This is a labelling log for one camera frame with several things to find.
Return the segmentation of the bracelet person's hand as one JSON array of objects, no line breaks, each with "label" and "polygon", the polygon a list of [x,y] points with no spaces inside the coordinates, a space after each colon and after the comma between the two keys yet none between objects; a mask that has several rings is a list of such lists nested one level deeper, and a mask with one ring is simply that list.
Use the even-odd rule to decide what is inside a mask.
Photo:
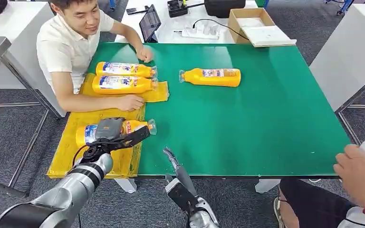
[{"label": "bracelet person's hand", "polygon": [[336,155],[333,169],[347,193],[365,208],[365,152],[354,144],[345,146],[344,152]]}]

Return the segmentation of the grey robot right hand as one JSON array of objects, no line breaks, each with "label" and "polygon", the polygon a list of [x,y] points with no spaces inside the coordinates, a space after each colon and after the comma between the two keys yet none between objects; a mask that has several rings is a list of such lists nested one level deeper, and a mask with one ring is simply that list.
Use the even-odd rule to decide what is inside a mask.
[{"label": "grey robot right hand", "polygon": [[163,153],[168,157],[169,161],[171,162],[176,178],[185,186],[185,188],[195,197],[198,197],[198,193],[194,187],[194,184],[185,170],[185,168],[178,162],[177,158],[175,157],[174,153],[170,148],[167,146],[164,147]]}]

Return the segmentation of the person's left hand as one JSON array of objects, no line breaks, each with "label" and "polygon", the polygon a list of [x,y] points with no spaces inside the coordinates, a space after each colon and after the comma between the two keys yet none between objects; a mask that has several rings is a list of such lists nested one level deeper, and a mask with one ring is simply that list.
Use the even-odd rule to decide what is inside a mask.
[{"label": "person's left hand", "polygon": [[143,46],[137,48],[135,51],[136,51],[136,56],[139,60],[141,60],[145,63],[149,63],[153,60],[154,55],[147,46],[143,45]]}]

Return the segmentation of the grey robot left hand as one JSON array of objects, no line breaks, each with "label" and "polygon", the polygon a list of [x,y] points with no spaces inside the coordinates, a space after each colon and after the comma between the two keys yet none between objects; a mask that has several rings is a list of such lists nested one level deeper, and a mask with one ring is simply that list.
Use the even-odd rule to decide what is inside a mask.
[{"label": "grey robot left hand", "polygon": [[132,148],[150,135],[157,134],[155,120],[147,122],[126,120],[123,117],[105,118],[98,124],[86,125],[77,130],[78,152],[86,148],[80,163],[96,162],[111,151]]}]

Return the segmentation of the person's right hand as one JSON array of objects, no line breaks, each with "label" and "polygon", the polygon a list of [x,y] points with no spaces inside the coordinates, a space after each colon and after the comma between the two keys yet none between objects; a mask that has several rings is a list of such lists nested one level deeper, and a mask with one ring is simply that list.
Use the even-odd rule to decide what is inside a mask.
[{"label": "person's right hand", "polygon": [[145,100],[137,95],[125,95],[116,99],[115,108],[121,111],[139,110],[145,104]]}]

